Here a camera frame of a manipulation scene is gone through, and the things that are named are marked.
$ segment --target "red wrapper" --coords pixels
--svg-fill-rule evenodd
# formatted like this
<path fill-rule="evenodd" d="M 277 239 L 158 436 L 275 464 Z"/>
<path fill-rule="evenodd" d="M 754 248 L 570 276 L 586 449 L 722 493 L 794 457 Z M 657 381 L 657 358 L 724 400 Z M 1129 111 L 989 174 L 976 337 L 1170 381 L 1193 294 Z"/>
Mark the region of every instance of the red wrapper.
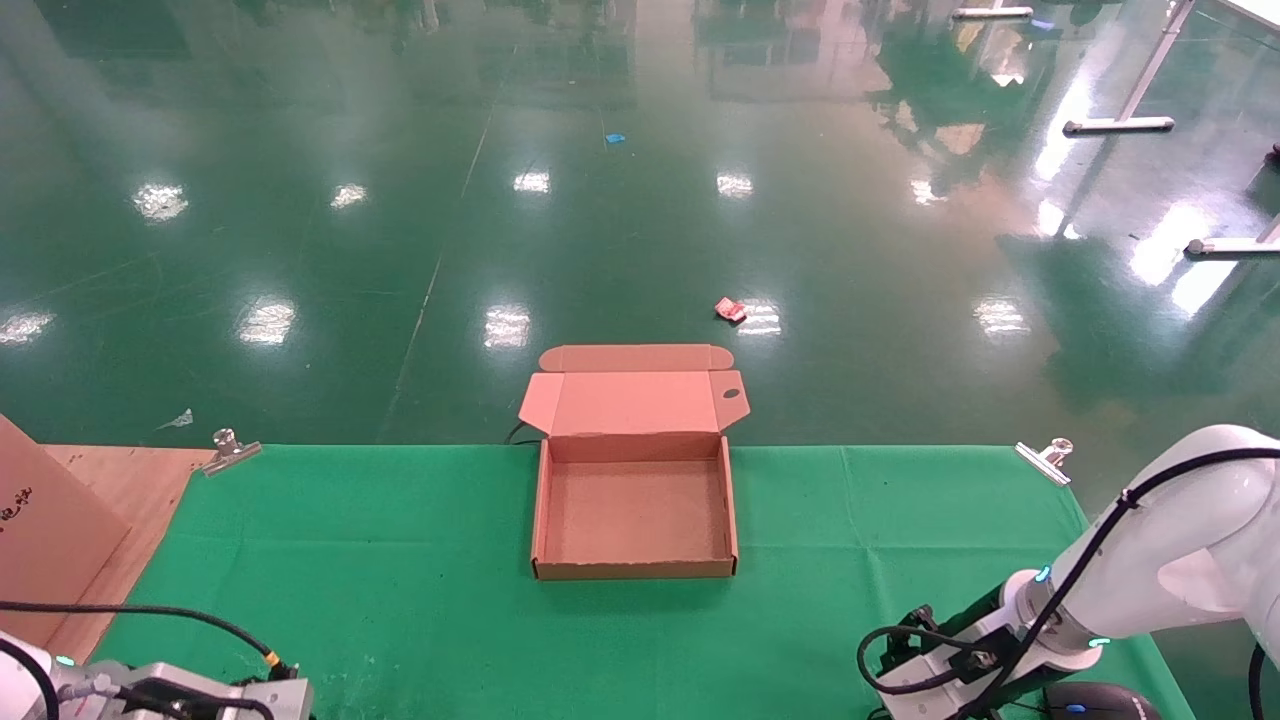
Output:
<path fill-rule="evenodd" d="M 716 313 L 731 323 L 741 323 L 746 319 L 746 306 L 727 297 L 721 297 L 721 301 L 716 304 Z"/>

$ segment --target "box lid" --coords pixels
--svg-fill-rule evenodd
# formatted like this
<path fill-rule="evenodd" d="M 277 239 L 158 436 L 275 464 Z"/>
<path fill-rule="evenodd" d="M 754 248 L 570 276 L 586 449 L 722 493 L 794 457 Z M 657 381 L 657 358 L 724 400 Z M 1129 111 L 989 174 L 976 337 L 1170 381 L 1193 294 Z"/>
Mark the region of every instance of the box lid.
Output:
<path fill-rule="evenodd" d="M 564 345 L 539 365 L 520 419 L 550 437 L 719 433 L 751 411 L 713 345 Z"/>

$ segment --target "black computer mouse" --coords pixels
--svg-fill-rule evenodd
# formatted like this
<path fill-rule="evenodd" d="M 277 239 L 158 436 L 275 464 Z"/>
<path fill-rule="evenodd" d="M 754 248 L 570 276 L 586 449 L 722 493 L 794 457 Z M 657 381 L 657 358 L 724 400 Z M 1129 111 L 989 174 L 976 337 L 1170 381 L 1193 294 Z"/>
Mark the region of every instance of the black computer mouse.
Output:
<path fill-rule="evenodd" d="M 1160 720 L 1149 700 L 1111 683 L 1055 683 L 1044 708 L 1052 720 Z"/>

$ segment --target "metal clip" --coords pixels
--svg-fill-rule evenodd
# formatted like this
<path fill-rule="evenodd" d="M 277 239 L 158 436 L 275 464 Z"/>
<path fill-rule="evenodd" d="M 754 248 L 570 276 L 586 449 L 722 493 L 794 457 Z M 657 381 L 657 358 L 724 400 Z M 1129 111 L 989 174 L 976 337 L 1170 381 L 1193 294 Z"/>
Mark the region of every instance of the metal clip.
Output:
<path fill-rule="evenodd" d="M 262 451 L 262 443 L 260 442 L 244 445 L 237 441 L 236 430 L 230 428 L 223 428 L 214 433 L 214 446 L 218 447 L 218 455 L 214 455 L 214 459 L 205 462 L 201 468 L 206 478 L 211 478 L 241 460 L 252 457 Z"/>
<path fill-rule="evenodd" d="M 1023 456 L 1023 460 L 1030 462 L 1032 468 L 1039 470 L 1046 478 L 1060 486 L 1071 483 L 1071 478 L 1068 478 L 1062 470 L 1059 469 L 1062 466 L 1062 461 L 1066 460 L 1066 456 L 1075 450 L 1071 441 L 1062 437 L 1055 438 L 1048 447 L 1039 452 L 1036 452 L 1025 443 L 1020 442 L 1014 446 L 1014 450 L 1018 451 L 1018 455 Z"/>

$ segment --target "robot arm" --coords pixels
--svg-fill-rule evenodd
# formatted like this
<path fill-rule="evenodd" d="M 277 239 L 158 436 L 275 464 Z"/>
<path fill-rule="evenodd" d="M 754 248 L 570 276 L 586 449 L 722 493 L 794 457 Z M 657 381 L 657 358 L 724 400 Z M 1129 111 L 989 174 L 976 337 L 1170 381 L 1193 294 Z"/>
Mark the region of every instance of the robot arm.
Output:
<path fill-rule="evenodd" d="M 58 697 L 55 711 L 46 712 L 36 676 L 17 659 L 0 653 L 0 720 L 44 720 L 54 715 L 77 720 L 221 717 L 228 708 L 250 710 L 264 720 L 311 716 L 312 687 L 305 678 L 228 685 L 164 662 L 136 669 L 110 660 L 67 666 L 47 651 L 3 632 L 0 639 L 35 660 Z"/>
<path fill-rule="evenodd" d="M 943 639 L 891 642 L 878 679 L 860 655 L 864 678 L 892 717 L 954 720 L 1093 666 L 1110 638 L 1244 618 L 1280 648 L 1277 459 L 1280 441 L 1245 428 L 1187 436 L 1050 568 L 1015 573 L 941 626 L 909 615 Z"/>

